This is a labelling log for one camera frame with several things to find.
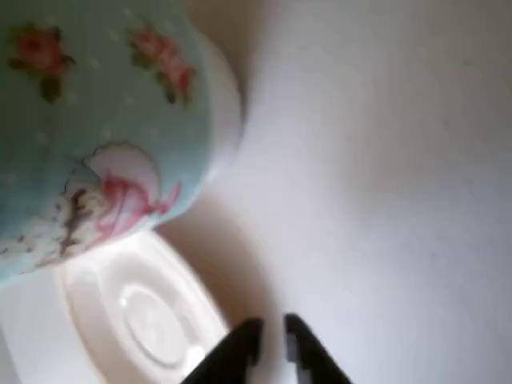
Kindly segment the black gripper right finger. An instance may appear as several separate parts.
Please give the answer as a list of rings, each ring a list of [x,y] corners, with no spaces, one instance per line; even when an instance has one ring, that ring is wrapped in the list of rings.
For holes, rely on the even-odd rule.
[[[312,329],[297,314],[284,316],[286,357],[295,365],[297,383],[351,384]]]

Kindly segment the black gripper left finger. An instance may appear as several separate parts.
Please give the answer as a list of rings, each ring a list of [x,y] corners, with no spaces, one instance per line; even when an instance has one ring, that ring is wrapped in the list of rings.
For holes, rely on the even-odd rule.
[[[260,359],[263,320],[237,325],[185,378],[185,384],[244,384],[250,366]]]

